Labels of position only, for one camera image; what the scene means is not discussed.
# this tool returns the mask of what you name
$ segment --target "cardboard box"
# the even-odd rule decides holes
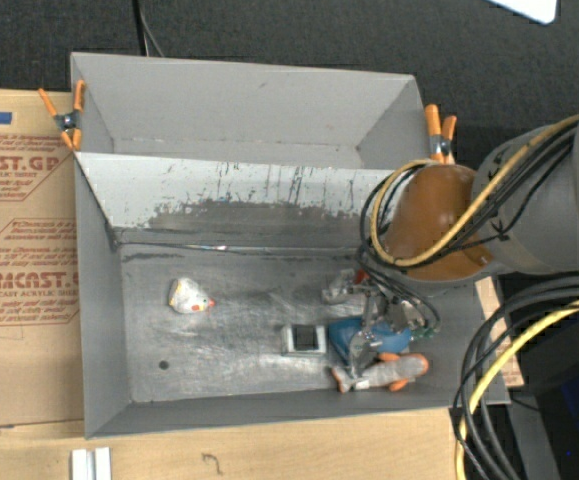
[[[0,112],[0,426],[78,419],[73,156],[35,91],[0,90]]]

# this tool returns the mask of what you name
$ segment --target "black cable bundle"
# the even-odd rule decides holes
[[[476,423],[474,415],[468,410],[469,397],[473,386],[486,370],[487,362],[494,356],[496,349],[509,336],[532,320],[537,320],[553,310],[554,307],[567,306],[579,299],[579,275],[539,283],[519,292],[506,301],[475,333],[472,338],[461,369],[460,387],[453,401],[452,410],[464,417],[471,444],[467,443],[459,431],[459,422],[454,422],[456,439],[461,443],[465,454],[484,480],[520,480],[520,476],[504,453],[496,435],[491,416],[484,400],[478,406],[478,415],[483,428]],[[490,334],[494,325],[507,319],[515,311],[523,310],[523,317],[510,325],[494,342]]]

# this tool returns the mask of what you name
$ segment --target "black cable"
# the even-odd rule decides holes
[[[520,204],[520,207],[518,208],[518,211],[516,212],[516,214],[512,217],[511,221],[509,222],[509,224],[507,224],[504,228],[501,228],[500,230],[498,230],[498,234],[494,235],[494,236],[490,236],[487,238],[483,238],[480,240],[476,240],[474,242],[470,242],[468,244],[465,244],[464,242],[471,236],[473,236],[481,227],[482,225],[489,220],[490,216],[493,214],[493,211],[488,211],[486,215],[483,215],[482,217],[480,217],[478,220],[474,221],[473,223],[473,231],[470,231],[466,234],[466,236],[461,236],[459,239],[457,239],[452,245],[447,246],[441,253],[439,253],[439,257],[443,257],[446,256],[448,254],[451,254],[453,252],[456,251],[464,251],[466,249],[472,248],[472,247],[476,247],[478,245],[482,245],[488,242],[491,242],[493,240],[500,240],[501,237],[504,237],[509,231],[511,231],[511,229],[513,229],[513,227],[517,224],[518,220],[520,220],[520,217],[522,216],[522,214],[524,213],[524,211],[526,210],[529,201],[531,200],[531,198],[533,197],[533,195],[536,193],[536,191],[545,183],[545,181],[549,178],[549,176],[553,173],[553,171],[562,163],[562,161],[564,161],[565,158],[567,158],[567,156],[569,155],[569,153],[571,152],[573,146],[568,147],[564,153],[562,153],[550,166],[549,168],[543,173],[543,175],[538,179],[538,181],[536,182],[536,184],[531,187],[530,191],[527,193],[527,195],[525,196],[525,198],[523,199],[522,203]]]
[[[397,192],[397,190],[400,188],[400,186],[402,186],[403,183],[405,183],[409,178],[411,178],[422,167],[423,166],[415,166],[412,169],[410,169],[402,174],[400,179],[398,179],[398,181],[394,184],[392,192],[387,200],[387,204],[384,206],[385,209],[390,204],[391,199],[393,198],[393,195]],[[430,328],[433,329],[435,332],[437,332],[439,330],[439,327],[440,327],[441,317],[440,317],[440,313],[438,312],[436,307],[431,302],[429,302],[429,300],[426,297],[423,297],[422,295],[417,293],[415,290],[405,286],[403,283],[401,283],[393,278],[388,277],[386,274],[378,272],[376,269],[372,268],[363,258],[363,253],[369,253],[368,255],[371,257],[371,253],[370,253],[370,250],[368,248],[368,240],[367,240],[367,237],[365,235],[365,231],[366,231],[365,224],[366,224],[366,220],[367,220],[367,213],[369,211],[369,207],[371,206],[373,199],[376,197],[376,194],[378,193],[378,191],[384,186],[387,179],[388,179],[388,177],[383,179],[376,187],[374,187],[374,189],[370,192],[369,196],[367,197],[367,200],[365,201],[365,204],[363,205],[362,210],[360,212],[360,226],[359,226],[360,229],[359,229],[359,231],[360,231],[360,243],[361,243],[361,245],[358,248],[358,251],[356,254],[356,261],[362,267],[362,269],[370,277],[372,277],[374,280],[378,281],[379,284],[382,284],[383,286],[388,288],[390,291],[401,296],[403,299],[408,300],[409,302],[411,302],[415,306],[418,305],[417,302],[422,303],[431,312],[431,314],[433,315],[433,318],[435,320],[435,322],[430,326]]]
[[[538,304],[541,302],[550,302],[553,300],[557,300],[557,299],[562,299],[562,298],[572,298],[572,297],[579,297],[579,284],[577,285],[577,289],[567,285],[565,282],[563,281],[569,281],[569,280],[555,280],[551,281],[549,283],[545,283],[545,284],[550,284],[551,286],[555,286],[556,283],[559,284],[560,286],[558,286],[558,290],[552,290],[551,293],[543,293],[540,291],[527,291],[527,295],[523,295],[520,298],[513,298],[510,299],[510,301],[501,306],[501,308],[499,308],[498,311],[496,311],[474,334],[474,337],[472,338],[469,347],[467,348],[467,352],[465,354],[465,358],[463,361],[463,366],[462,366],[462,382],[460,385],[460,391],[464,391],[466,389],[466,383],[469,379],[470,376],[474,375],[478,369],[482,366],[482,364],[484,363],[484,361],[486,361],[486,359],[488,357],[490,357],[495,350],[497,349],[497,347],[502,343],[502,341],[509,336],[509,334],[518,326],[520,326],[522,323],[524,323],[527,319],[531,318],[532,316],[535,317],[535,314],[532,315],[528,315],[526,316],[526,318],[523,318],[522,320],[516,322],[514,325],[510,326],[500,337],[498,337],[498,339],[495,340],[495,342],[493,344],[491,344],[484,352],[483,354],[481,354],[480,358],[476,361],[475,364],[473,364],[471,366],[471,368],[468,368],[468,365],[470,364],[471,360],[472,360],[472,356],[474,355],[474,349],[477,345],[479,345],[479,343],[482,340],[487,340],[489,339],[490,336],[490,332],[491,329],[493,328],[493,326],[495,325],[495,323],[500,320],[501,318],[505,318],[508,314],[510,314],[511,312],[517,310],[517,309],[521,309],[521,308],[526,308],[529,305],[533,305],[533,304]],[[457,399],[458,399],[458,394],[456,395],[456,398],[454,399],[454,405],[453,408],[457,409]]]
[[[467,349],[467,353],[465,354],[465,359],[463,362],[463,367],[462,367],[462,381],[460,384],[460,388],[458,390],[458,392],[456,393],[456,397],[454,398],[454,402],[452,405],[452,408],[455,411],[458,411],[458,400],[460,399],[462,402],[462,412],[465,418],[465,423],[467,425],[467,429],[469,431],[469,435],[471,436],[471,440],[474,442],[474,444],[476,444],[476,447],[478,448],[478,451],[480,452],[481,457],[485,460],[485,462],[487,462],[488,466],[492,466],[492,463],[495,464],[493,462],[493,458],[488,454],[488,452],[486,451],[484,444],[482,443],[480,437],[479,437],[479,432],[475,426],[474,420],[473,420],[473,416],[471,415],[471,413],[468,410],[468,397],[469,397],[469,393],[468,388],[467,388],[467,382],[468,379],[474,375],[474,374],[478,374],[478,372],[480,372],[480,375],[482,374],[481,372],[481,367],[484,364],[484,361],[487,360],[488,357],[490,357],[495,350],[497,349],[497,347],[500,345],[500,343],[502,343],[502,341],[504,339],[506,339],[512,332],[513,330],[515,330],[517,327],[519,327],[521,324],[523,324],[524,322],[526,322],[527,320],[531,319],[531,318],[536,318],[536,316],[539,313],[544,313],[544,310],[540,310],[538,309],[535,312],[532,312],[532,314],[530,315],[526,315],[523,319],[519,320],[518,322],[515,322],[512,326],[509,326],[508,329],[502,333],[502,335],[500,337],[498,337],[498,339],[495,340],[495,342],[490,345],[485,351],[482,351],[482,344],[486,342],[486,340],[489,337],[489,334],[491,332],[491,329],[493,328],[493,325],[500,319],[500,318],[504,318],[506,315],[508,315],[509,313],[521,309],[521,308],[527,308],[531,305],[534,304],[538,304],[541,302],[547,302],[547,301],[553,301],[553,300],[563,300],[563,298],[579,298],[579,286],[578,286],[578,290],[572,290],[570,288],[570,285],[572,285],[575,282],[575,284],[579,285],[579,280],[578,279],[566,279],[566,280],[554,280],[551,282],[547,282],[544,283],[544,285],[546,286],[538,286],[538,287],[531,287],[530,290],[525,290],[523,292],[521,292],[520,294],[517,294],[517,296],[513,297],[512,299],[510,299],[509,303],[506,305],[501,306],[501,308],[499,308],[498,311],[496,311],[496,313],[494,313],[494,315],[492,315],[492,317],[490,319],[488,319],[479,329],[478,331],[475,333],[468,349]],[[551,293],[543,293],[541,292],[541,289],[545,289],[548,287],[558,287],[561,289],[552,291]],[[476,361],[476,363],[471,366],[471,368],[468,368],[468,364],[471,361],[471,356],[474,354],[474,347],[477,344],[478,347],[478,352],[481,352],[479,359]],[[482,407],[486,405],[486,402],[484,402],[484,400],[481,401],[480,404],[480,408],[481,408],[481,413],[482,413]],[[459,431],[459,426],[458,425],[454,425],[454,433],[456,434],[456,438],[461,442],[461,444],[464,446],[468,445],[467,443],[464,441],[464,439],[462,438],[462,436],[460,435],[460,431]],[[497,441],[497,437],[495,436],[495,432],[492,432],[490,434],[490,440],[492,441],[492,443],[494,443],[494,447],[495,447],[495,441]],[[470,453],[468,454],[470,460],[472,460],[473,462],[473,457],[475,454]],[[501,474],[502,472],[500,470],[495,471],[497,474],[498,478],[506,478],[504,476],[504,474]]]
[[[538,181],[530,189],[529,193],[527,194],[527,196],[523,200],[523,203],[521,204],[519,211],[516,212],[516,215],[513,217],[512,221],[503,230],[501,230],[498,233],[498,236],[491,237],[490,239],[499,238],[500,236],[504,235],[505,232],[508,232],[517,223],[518,219],[520,218],[520,216],[524,212],[527,204],[529,203],[531,196],[547,180],[549,175],[551,173],[553,173],[553,171],[558,167],[560,162],[562,162],[567,157],[567,155],[571,152],[572,147],[573,147],[573,144],[566,144],[566,143],[560,146],[560,148],[564,149],[564,152],[554,161],[554,163],[551,164],[551,166],[547,169],[547,171],[545,173],[543,173],[543,175],[538,179]],[[454,252],[455,250],[461,250],[461,249],[465,249],[467,247],[472,247],[472,246],[477,245],[478,242],[474,242],[473,244],[468,244],[467,246],[462,246],[462,243],[464,243],[469,237],[471,237],[473,234],[475,234],[477,232],[477,230],[480,229],[480,227],[482,227],[482,225],[487,220],[489,220],[489,218],[491,216],[493,216],[495,214],[495,212],[498,211],[500,206],[502,206],[502,204],[504,204],[509,199],[509,197],[511,195],[513,195],[513,193],[515,193],[517,188],[522,183],[524,183],[527,180],[527,178],[532,176],[540,167],[542,167],[546,160],[549,160],[551,157],[555,156],[560,151],[560,148],[556,149],[554,151],[551,151],[551,152],[547,152],[544,155],[540,155],[536,159],[532,159],[531,161],[534,162],[534,165],[530,166],[531,168],[529,168],[525,171],[520,171],[520,172],[516,173],[516,176],[518,176],[519,174],[521,174],[521,176],[518,176],[515,180],[510,180],[512,182],[509,183],[508,185],[505,185],[502,188],[502,190],[504,191],[504,193],[501,193],[502,197],[498,196],[498,192],[500,192],[500,191],[496,192],[494,194],[496,196],[496,199],[491,199],[490,201],[488,201],[488,204],[486,206],[484,206],[480,212],[478,212],[478,215],[479,215],[478,218],[472,219],[472,223],[470,225],[471,229],[469,230],[469,232],[461,234],[461,236],[459,238],[457,238],[454,241],[454,243],[452,243],[450,246],[447,246],[447,249],[452,249],[451,252]]]
[[[142,13],[140,12],[140,0],[131,0],[133,8],[133,19],[136,24],[136,32],[138,34],[138,45],[140,47],[140,55],[147,56],[149,46],[147,45],[147,35],[142,22]]]
[[[568,140],[569,138],[573,138],[575,130],[568,128],[563,130],[559,134],[546,139],[545,142],[540,144],[536,147],[532,153],[530,153],[529,158],[521,165],[516,171],[510,174],[507,179],[501,183],[500,187],[488,198],[485,205],[477,212],[476,215],[471,219],[471,222],[465,225],[465,227],[458,233],[454,239],[447,244],[443,249],[436,252],[433,256],[429,257],[423,262],[420,262],[414,267],[410,268],[419,268],[430,263],[437,261],[438,259],[447,256],[453,252],[464,250],[469,247],[475,247],[476,245],[480,245],[482,243],[489,242],[491,240],[499,238],[504,232],[507,232],[511,229],[511,226],[507,226],[504,230],[498,233],[498,236],[490,237],[488,239],[483,239],[477,242],[473,242],[470,244],[463,245],[466,240],[468,240],[471,236],[473,236],[477,231],[499,210],[499,208],[515,193],[519,186],[521,186],[529,177],[533,176],[533,174],[540,169],[544,162],[551,159],[557,153],[561,151],[561,149],[567,150],[566,153],[563,155],[562,160],[564,157],[567,156],[572,144],[568,144],[567,142],[563,142],[562,144],[556,145],[554,149],[551,149],[551,146],[554,142],[558,142],[561,140]],[[558,160],[556,160],[555,164],[552,164],[552,168],[549,169],[549,174],[555,170],[558,165]],[[547,179],[547,176],[542,176],[536,185],[542,185]],[[534,185],[531,189],[531,195],[537,190],[538,186]],[[521,211],[517,212],[514,216],[513,224],[515,225],[524,212],[526,204],[529,201],[529,197],[525,199],[525,205],[521,208]]]
[[[575,136],[577,124],[574,123],[569,127],[561,130],[560,132],[554,134],[553,136],[545,139],[541,142],[538,146],[536,146],[529,154],[528,158],[511,174],[509,174],[503,182],[501,182],[498,189],[489,196],[486,203],[483,207],[479,210],[479,212],[471,219],[470,223],[467,223],[465,227],[458,233],[454,239],[447,244],[444,248],[437,251],[434,255],[427,258],[425,261],[418,263],[415,266],[411,266],[408,268],[400,268],[393,264],[389,264],[384,262],[379,256],[369,250],[370,255],[377,260],[379,263],[384,264],[385,266],[389,266],[390,268],[396,268],[403,273],[406,273],[407,270],[411,270],[414,268],[420,268],[425,265],[429,265],[435,261],[438,261],[440,258],[447,256],[453,252],[458,250],[464,250],[469,247],[474,247],[476,245],[480,245],[480,243],[486,243],[488,241],[494,240],[498,237],[490,237],[489,239],[484,239],[482,241],[473,243],[473,244],[464,244],[466,240],[468,240],[471,236],[473,236],[482,225],[484,225],[491,216],[495,215],[498,209],[513,195],[513,193],[517,190],[517,188],[524,183],[530,176],[532,176],[538,169],[540,169],[544,165],[544,161],[547,159],[552,158],[558,152],[560,152],[560,148],[569,148],[570,144],[567,143],[569,139],[572,139]],[[542,184],[546,180],[546,177],[541,177],[538,183]],[[375,197],[375,194],[370,196],[370,200]],[[514,224],[519,219],[520,215],[516,214],[514,219]]]
[[[493,353],[496,348],[500,345],[500,343],[506,339],[509,334],[515,330],[516,327],[518,327],[519,325],[521,325],[521,323],[526,322],[529,319],[535,319],[538,317],[538,315],[543,314],[545,311],[544,310],[538,310],[534,313],[532,313],[531,315],[527,315],[525,318],[522,319],[522,321],[518,321],[516,324],[514,324],[512,327],[510,327],[507,331],[505,331],[505,333],[503,333],[495,342],[494,344],[490,347],[490,349],[488,350],[488,353],[481,357],[480,360],[478,361],[477,365],[474,365],[474,367],[472,367],[469,370],[469,375],[474,374],[475,372],[477,372],[478,368],[484,363],[484,360],[486,360],[491,353]],[[496,468],[494,459],[491,457],[491,455],[487,452],[487,450],[485,449],[485,445],[482,442],[482,439],[480,438],[480,432],[475,424],[474,421],[474,417],[473,415],[469,412],[468,410],[468,397],[470,396],[470,393],[467,391],[467,380],[468,380],[468,376],[466,376],[465,378],[463,378],[463,381],[461,383],[461,389],[458,391],[458,393],[456,394],[455,398],[454,398],[454,402],[452,405],[452,409],[454,412],[459,412],[460,409],[458,408],[458,400],[461,399],[462,400],[462,414],[464,416],[465,419],[465,424],[467,427],[467,432],[468,432],[468,436],[471,438],[471,441],[474,443],[474,445],[476,446],[476,448],[478,449],[478,452],[480,454],[480,457],[482,459],[484,459],[485,462],[487,462],[487,465],[490,468]],[[480,410],[480,415],[483,415],[483,408],[486,407],[486,402],[484,400],[480,401],[480,404],[478,406],[478,409]],[[466,441],[462,438],[460,431],[459,431],[459,426],[454,423],[454,433],[456,435],[456,438],[458,439],[458,441],[460,441],[461,445],[463,446],[463,448],[465,449],[465,452],[467,452],[467,454],[469,455],[470,460],[472,461],[472,463],[474,463],[474,466],[476,466],[479,470],[481,468],[483,468],[482,464],[480,464],[479,460],[476,458],[476,455],[473,453],[473,450],[470,449],[469,445],[466,443]],[[498,445],[498,448],[501,449],[500,447],[500,442],[495,434],[495,431],[493,431],[493,429],[491,429],[491,433],[488,433],[488,437],[490,442],[494,445],[494,447],[496,446],[496,443]],[[501,460],[507,460],[506,456],[504,454],[504,451],[502,452],[502,455],[498,457]],[[501,471],[497,470],[495,471],[497,478],[499,479],[504,479],[507,480],[508,477],[506,477],[504,475],[504,473],[502,473]]]

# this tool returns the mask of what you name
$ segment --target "wire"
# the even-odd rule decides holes
[[[405,165],[401,169],[395,171],[380,189],[376,195],[376,201],[374,203],[373,211],[371,214],[371,244],[373,245],[378,256],[388,264],[395,265],[400,268],[413,267],[419,263],[429,259],[431,256],[440,251],[445,247],[450,240],[452,240],[458,232],[465,226],[465,224],[472,218],[472,216],[483,206],[490,194],[502,183],[504,178],[510,173],[510,171],[518,164],[525,156],[527,156],[536,146],[540,145],[546,139],[558,134],[562,130],[572,126],[579,121],[579,115],[575,115],[560,121],[554,125],[549,126],[546,130],[537,134],[531,140],[514,153],[511,158],[505,162],[505,164],[500,168],[500,170],[494,175],[487,186],[478,194],[467,210],[460,216],[460,218],[455,222],[455,224],[426,251],[412,257],[412,258],[395,258],[390,255],[380,243],[378,237],[378,214],[380,211],[382,200],[385,193],[389,189],[389,185],[395,181],[403,172],[410,169],[412,166],[421,165],[421,162],[425,164],[432,163],[431,161],[414,161]]]
[[[156,38],[154,37],[153,33],[151,32],[151,28],[149,27],[149,25],[147,24],[147,20],[145,18],[145,15],[143,12],[140,13],[140,19],[142,21],[142,26],[145,29],[145,33],[147,34],[147,37],[149,38],[149,40],[151,41],[151,44],[153,44],[153,47],[156,49],[156,51],[158,52],[158,55],[160,55],[161,57],[166,57],[166,55],[164,54],[164,52],[162,51],[162,48],[160,48],[160,45],[158,44],[158,41],[156,41]]]
[[[131,6],[133,8],[133,19],[136,23],[140,55],[147,57],[149,52],[149,45],[147,44],[147,36],[145,35],[145,29],[143,27],[143,21],[141,17],[142,13],[140,12],[140,0],[131,0]]]
[[[502,366],[514,355],[516,354],[529,340],[540,334],[547,327],[559,322],[560,320],[577,313],[577,309],[568,310],[556,310],[549,315],[543,317],[541,320],[533,324],[526,331],[524,331],[516,340],[514,340],[511,346],[505,350],[500,356],[494,361],[494,363],[485,372],[483,377],[480,379],[476,388],[469,399],[469,413],[473,414],[478,406],[480,399],[482,398],[484,392],[489,387],[494,377],[502,369]],[[465,418],[461,418],[460,421],[460,434],[463,439],[467,437],[467,426],[465,423]],[[459,480],[466,480],[465,468],[464,468],[464,449],[460,443],[456,443],[456,454],[455,454],[455,466],[456,466],[456,476]]]
[[[526,178],[528,178],[529,176],[534,174],[534,169],[529,169],[526,172],[525,176],[522,176],[515,183],[513,183],[509,187],[509,190],[505,191],[505,192],[508,192],[508,195],[507,194],[501,194],[501,195],[506,196],[506,197],[502,197],[500,199],[496,198],[495,200],[492,198],[492,202],[491,202],[491,204],[487,205],[486,211],[482,212],[481,215],[478,217],[478,219],[474,219],[470,225],[465,226],[465,228],[463,228],[463,233],[461,234],[461,236],[457,237],[456,240],[450,246],[447,246],[445,249],[443,249],[442,251],[439,251],[433,257],[425,260],[424,262],[419,263],[418,266],[423,266],[425,264],[432,263],[433,261],[438,260],[444,256],[447,256],[453,252],[462,251],[462,250],[465,250],[465,249],[468,249],[471,247],[476,247],[478,245],[482,245],[482,244],[485,244],[485,243],[490,242],[492,240],[496,240],[496,239],[500,239],[501,237],[504,237],[517,224],[518,220],[520,219],[520,217],[524,213],[525,209],[527,208],[527,206],[529,204],[529,201],[531,200],[533,195],[536,193],[536,191],[545,183],[545,181],[555,171],[555,169],[564,161],[564,159],[567,158],[567,156],[571,152],[572,148],[573,148],[573,145],[571,145],[571,144],[566,145],[566,147],[564,148],[564,151],[560,154],[560,156],[558,158],[556,158],[556,160],[547,168],[547,170],[542,174],[542,176],[538,179],[538,181],[536,181],[536,183],[533,185],[533,187],[531,187],[531,189],[529,190],[529,192],[525,196],[524,200],[520,204],[518,211],[512,217],[509,224],[507,224],[504,228],[497,230],[498,231],[497,235],[490,236],[488,238],[484,238],[481,240],[472,241],[472,242],[465,244],[465,242],[471,236],[473,236],[478,231],[478,229],[480,229],[480,227],[490,217],[492,217],[495,214],[495,212],[497,212],[497,210],[500,208],[500,206],[502,206],[502,204],[508,199],[509,195],[511,195],[518,188],[519,185],[521,185],[524,181],[526,181]],[[542,160],[542,162],[544,162],[545,160],[547,160],[547,158],[543,157],[543,158],[541,158],[541,160]]]
[[[545,302],[549,302],[550,304],[554,304],[556,301],[565,301],[565,300],[572,300],[575,298],[579,298],[579,277],[578,276],[569,276],[564,279],[555,279],[547,282],[543,282],[539,285],[529,287],[522,292],[511,297],[503,306],[501,306],[474,334],[467,351],[465,353],[465,357],[463,360],[462,366],[462,381],[458,392],[454,398],[454,402],[452,405],[452,409],[454,411],[458,411],[458,401],[462,401],[463,406],[463,413],[464,413],[464,421],[466,422],[467,429],[469,431],[470,437],[478,452],[480,453],[481,458],[485,461],[485,463],[493,470],[497,478],[508,478],[505,476],[503,472],[497,468],[497,463],[494,461],[493,457],[489,454],[486,450],[485,445],[482,443],[482,440],[479,436],[479,431],[474,423],[473,417],[471,413],[464,412],[464,408],[468,406],[467,398],[469,396],[468,389],[467,389],[467,382],[469,378],[473,375],[476,375],[480,372],[480,368],[484,361],[487,360],[500,346],[500,344],[513,332],[515,329],[520,327],[522,324],[527,322],[530,319],[537,318],[538,316],[542,316],[544,314],[544,308],[538,309],[538,311],[534,311],[529,315],[525,315],[524,318],[521,320],[514,322],[514,324],[506,329],[504,333],[502,333],[494,343],[492,343],[486,350],[483,351],[482,347],[484,343],[489,339],[491,329],[495,325],[495,323],[505,318],[511,312],[514,312],[519,309],[527,308],[530,306],[534,306],[536,304],[542,304]],[[474,358],[474,354],[479,356],[478,360],[473,364],[470,368],[469,365]],[[481,412],[484,414],[486,411],[486,404],[481,404]],[[508,464],[506,461],[506,456],[504,452],[500,454],[500,447],[499,442],[497,443],[497,436],[495,432],[490,432],[490,429],[485,428],[485,430],[490,433],[490,442],[494,447],[494,451],[498,454],[499,460],[502,462],[503,467],[508,467],[509,470],[513,470],[511,465]],[[475,457],[475,454],[471,451],[470,447],[467,445],[466,441],[463,439],[460,428],[457,424],[454,425],[454,432],[456,434],[456,439],[463,446],[464,451],[469,456],[471,462],[474,466],[481,472],[483,477],[488,478],[486,473],[484,473],[483,466],[480,464],[480,461]]]

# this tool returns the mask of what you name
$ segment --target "orange object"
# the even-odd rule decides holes
[[[429,145],[431,147],[430,158],[440,164],[455,164],[451,152],[445,155],[443,146],[453,140],[456,129],[456,116],[448,116],[440,125],[440,111],[438,106],[429,104],[425,107],[425,119],[427,120],[427,132],[429,134]]]
[[[76,84],[76,94],[73,100],[74,110],[77,110],[78,112],[84,112],[84,104],[85,104],[84,96],[85,96],[85,81],[78,80],[78,83]]]
[[[421,169],[398,200],[384,237],[386,251],[396,258],[411,258],[432,247],[471,204],[475,174],[462,165]],[[475,240],[476,235],[467,243]],[[491,253],[480,245],[412,268],[407,275],[425,281],[452,281],[476,274],[491,260]]]
[[[442,123],[442,137],[446,140],[453,140],[453,134],[456,130],[456,116],[448,116]]]
[[[427,132],[429,137],[441,134],[440,112],[438,106],[433,103],[425,107],[425,117],[427,118]]]
[[[78,80],[76,84],[76,90],[74,94],[74,103],[73,103],[73,112],[75,113],[82,113],[84,111],[84,91],[85,91],[85,82],[84,80]],[[80,144],[82,143],[82,132],[79,128],[74,128],[72,126],[67,127],[66,125],[61,125],[60,121],[64,121],[66,117],[72,117],[70,114],[60,115],[56,110],[53,102],[49,98],[49,95],[45,92],[44,89],[38,89],[38,94],[42,99],[47,111],[54,118],[58,128],[60,129],[60,137],[62,138],[65,145],[72,151],[80,151]]]

